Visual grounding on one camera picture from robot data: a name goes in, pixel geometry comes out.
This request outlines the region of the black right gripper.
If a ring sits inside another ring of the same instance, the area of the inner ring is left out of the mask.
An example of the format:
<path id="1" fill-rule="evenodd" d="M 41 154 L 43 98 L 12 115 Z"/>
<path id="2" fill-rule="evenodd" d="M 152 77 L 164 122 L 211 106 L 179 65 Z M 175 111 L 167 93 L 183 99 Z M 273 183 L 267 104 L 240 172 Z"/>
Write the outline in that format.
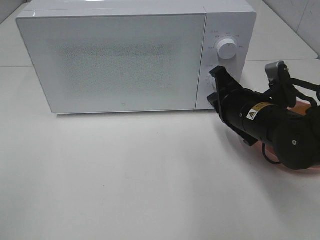
<path id="1" fill-rule="evenodd" d="M 218 114 L 223 123 L 238 134 L 248 146 L 255 144 L 255 138 L 243 130 L 244 88 L 223 66 L 216 66 L 209 74 L 215 79 L 216 90 L 207 97 L 211 106 L 218 106 Z"/>

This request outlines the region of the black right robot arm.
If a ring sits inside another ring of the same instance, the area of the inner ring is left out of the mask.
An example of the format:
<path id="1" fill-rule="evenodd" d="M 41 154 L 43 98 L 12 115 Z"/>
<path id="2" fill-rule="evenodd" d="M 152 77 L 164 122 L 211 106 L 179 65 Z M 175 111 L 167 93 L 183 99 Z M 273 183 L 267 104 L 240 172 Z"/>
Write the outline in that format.
<path id="1" fill-rule="evenodd" d="M 210 71 L 216 92 L 207 97 L 221 121 L 264 158 L 292 170 L 320 164 L 319 85 L 292 78 L 283 61 L 268 64 L 269 89 L 241 86 L 223 66 Z"/>

